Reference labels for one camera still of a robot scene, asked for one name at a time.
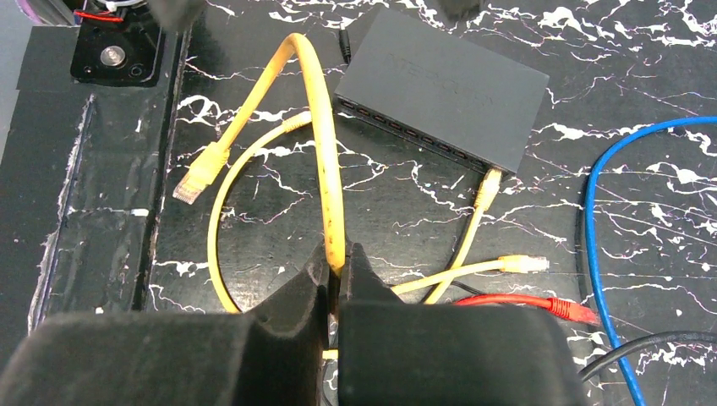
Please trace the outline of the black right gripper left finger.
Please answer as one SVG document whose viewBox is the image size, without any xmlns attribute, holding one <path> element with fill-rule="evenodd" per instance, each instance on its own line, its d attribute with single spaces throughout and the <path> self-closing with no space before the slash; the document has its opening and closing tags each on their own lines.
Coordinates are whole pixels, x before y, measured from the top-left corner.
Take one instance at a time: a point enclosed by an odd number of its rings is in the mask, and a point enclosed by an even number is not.
<svg viewBox="0 0 717 406">
<path fill-rule="evenodd" d="M 241 314 L 48 318 L 1 375 L 4 405 L 316 405 L 331 271 L 300 273 Z"/>
</svg>

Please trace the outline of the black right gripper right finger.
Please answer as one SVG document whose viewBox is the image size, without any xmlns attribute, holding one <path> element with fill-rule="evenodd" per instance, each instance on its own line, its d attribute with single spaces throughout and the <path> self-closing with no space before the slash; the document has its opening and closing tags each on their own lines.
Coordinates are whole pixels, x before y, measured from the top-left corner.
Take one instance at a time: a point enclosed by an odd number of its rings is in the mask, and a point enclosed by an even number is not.
<svg viewBox="0 0 717 406">
<path fill-rule="evenodd" d="M 353 243 L 342 269 L 341 405 L 584 405 L 566 335 L 542 310 L 407 304 Z"/>
</svg>

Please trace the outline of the black network switch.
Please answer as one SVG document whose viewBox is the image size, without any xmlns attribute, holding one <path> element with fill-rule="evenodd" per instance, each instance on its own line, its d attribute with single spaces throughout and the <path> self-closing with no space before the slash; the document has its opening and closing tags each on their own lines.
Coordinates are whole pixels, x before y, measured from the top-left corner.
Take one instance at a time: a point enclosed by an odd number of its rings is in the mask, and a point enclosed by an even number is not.
<svg viewBox="0 0 717 406">
<path fill-rule="evenodd" d="M 514 174 L 549 76 L 423 21 L 379 8 L 334 108 L 484 173 Z"/>
</svg>

